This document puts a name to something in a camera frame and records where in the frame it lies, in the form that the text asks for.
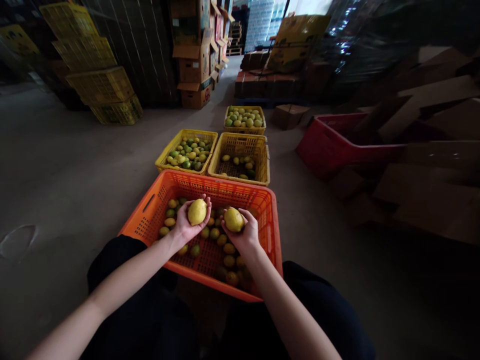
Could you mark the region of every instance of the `plastic wrap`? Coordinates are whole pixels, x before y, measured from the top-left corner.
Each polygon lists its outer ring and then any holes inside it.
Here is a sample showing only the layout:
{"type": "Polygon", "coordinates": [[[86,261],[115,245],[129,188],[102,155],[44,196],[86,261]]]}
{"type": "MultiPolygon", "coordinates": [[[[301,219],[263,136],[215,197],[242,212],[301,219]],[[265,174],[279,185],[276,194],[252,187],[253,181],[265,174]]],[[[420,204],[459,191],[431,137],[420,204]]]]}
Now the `plastic wrap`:
{"type": "Polygon", "coordinates": [[[101,36],[144,107],[178,103],[167,4],[150,0],[83,0],[101,36]]]}
{"type": "Polygon", "coordinates": [[[330,94],[348,98],[420,46],[454,46],[470,54],[480,44],[479,12],[476,0],[334,0],[314,57],[335,67],[330,94]]]}

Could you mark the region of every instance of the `yellow plastic crate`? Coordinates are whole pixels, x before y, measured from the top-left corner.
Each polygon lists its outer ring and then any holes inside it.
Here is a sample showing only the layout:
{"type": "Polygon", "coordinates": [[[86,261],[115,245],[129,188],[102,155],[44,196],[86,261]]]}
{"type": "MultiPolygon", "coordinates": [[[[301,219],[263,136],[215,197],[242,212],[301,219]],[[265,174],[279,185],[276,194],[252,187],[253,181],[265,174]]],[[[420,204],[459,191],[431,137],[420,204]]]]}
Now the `yellow plastic crate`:
{"type": "Polygon", "coordinates": [[[74,73],[111,68],[117,65],[106,37],[82,36],[52,42],[74,73]]]}
{"type": "Polygon", "coordinates": [[[137,95],[127,101],[90,106],[90,109],[103,125],[133,125],[144,115],[137,95]]]}
{"type": "Polygon", "coordinates": [[[267,138],[263,135],[224,132],[218,139],[208,175],[241,183],[268,186],[270,184],[270,153],[267,138]],[[223,155],[230,155],[229,161],[222,161],[223,155]],[[251,157],[255,161],[255,180],[242,179],[242,164],[235,165],[233,158],[251,157]]]}
{"type": "Polygon", "coordinates": [[[66,80],[88,106],[124,102],[135,94],[123,66],[74,73],[66,80]]]}
{"type": "Polygon", "coordinates": [[[223,132],[225,133],[236,133],[236,134],[252,134],[252,135],[263,135],[265,133],[265,129],[267,128],[267,122],[265,121],[265,114],[264,111],[260,106],[236,106],[232,105],[234,108],[242,108],[245,109],[246,112],[250,112],[252,110],[258,110],[261,118],[263,119],[262,127],[235,127],[235,126],[225,126],[225,120],[229,116],[229,108],[227,106],[225,112],[225,119],[223,122],[223,132]]]}
{"type": "Polygon", "coordinates": [[[84,6],[58,2],[40,6],[40,12],[58,39],[99,34],[84,6]]]}
{"type": "Polygon", "coordinates": [[[177,135],[170,141],[170,143],[166,146],[165,149],[163,149],[161,155],[158,157],[158,159],[155,161],[155,166],[158,169],[158,172],[161,173],[163,170],[177,170],[177,171],[183,171],[186,173],[191,173],[191,174],[200,174],[200,175],[205,175],[207,173],[207,168],[209,167],[209,163],[212,160],[213,155],[215,154],[215,148],[217,145],[217,139],[219,138],[218,132],[213,132],[213,131],[202,131],[202,130],[190,130],[190,129],[183,129],[178,132],[177,135]],[[183,138],[199,138],[200,141],[208,141],[211,142],[211,149],[210,149],[210,155],[206,159],[206,161],[203,163],[203,167],[201,168],[200,171],[195,171],[191,169],[175,169],[172,165],[170,165],[167,161],[167,158],[169,157],[170,153],[174,150],[177,149],[177,147],[180,145],[180,143],[183,141],[183,138]]]}

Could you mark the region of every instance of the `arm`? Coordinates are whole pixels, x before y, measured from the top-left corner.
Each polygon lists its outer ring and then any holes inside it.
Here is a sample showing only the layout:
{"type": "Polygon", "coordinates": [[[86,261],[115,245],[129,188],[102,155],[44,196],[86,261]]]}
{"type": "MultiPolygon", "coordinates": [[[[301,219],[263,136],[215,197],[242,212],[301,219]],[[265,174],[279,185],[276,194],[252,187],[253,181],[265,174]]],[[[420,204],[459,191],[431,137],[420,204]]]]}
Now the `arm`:
{"type": "Polygon", "coordinates": [[[341,360],[320,325],[290,290],[259,243],[258,223],[247,210],[243,233],[233,233],[221,224],[250,271],[281,340],[292,359],[341,360]]]}
{"type": "Polygon", "coordinates": [[[207,225],[212,204],[205,199],[205,220],[191,226],[186,202],[178,211],[175,228],[151,247],[118,267],[72,314],[58,325],[28,356],[28,360],[78,359],[100,324],[130,299],[186,243],[207,225]]]}

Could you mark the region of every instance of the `person's right hand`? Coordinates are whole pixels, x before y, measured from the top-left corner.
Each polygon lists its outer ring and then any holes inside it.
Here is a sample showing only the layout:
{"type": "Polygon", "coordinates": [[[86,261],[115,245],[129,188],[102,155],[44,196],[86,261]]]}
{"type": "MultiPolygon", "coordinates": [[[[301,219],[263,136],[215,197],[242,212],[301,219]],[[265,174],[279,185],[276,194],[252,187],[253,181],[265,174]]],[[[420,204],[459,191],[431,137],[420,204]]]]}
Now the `person's right hand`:
{"type": "Polygon", "coordinates": [[[221,218],[221,227],[242,256],[248,256],[249,252],[260,246],[259,242],[259,224],[257,219],[248,211],[239,208],[238,211],[243,216],[245,227],[241,232],[232,232],[225,225],[223,215],[221,218]]]}

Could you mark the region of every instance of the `person's left hand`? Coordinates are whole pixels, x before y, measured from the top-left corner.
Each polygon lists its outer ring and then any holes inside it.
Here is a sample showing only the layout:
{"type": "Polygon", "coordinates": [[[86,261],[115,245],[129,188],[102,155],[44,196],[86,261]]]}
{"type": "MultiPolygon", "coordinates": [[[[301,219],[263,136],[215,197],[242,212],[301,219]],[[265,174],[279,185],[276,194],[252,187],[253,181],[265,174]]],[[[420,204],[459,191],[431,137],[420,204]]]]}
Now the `person's left hand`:
{"type": "Polygon", "coordinates": [[[210,198],[205,194],[200,196],[200,199],[204,199],[206,202],[206,216],[202,223],[194,226],[190,225],[188,217],[189,207],[195,200],[184,203],[176,214],[176,224],[171,232],[174,235],[174,238],[178,240],[178,244],[176,246],[178,247],[177,251],[180,250],[190,240],[192,240],[195,235],[200,233],[209,222],[210,213],[212,212],[212,203],[210,202],[210,198]]]}

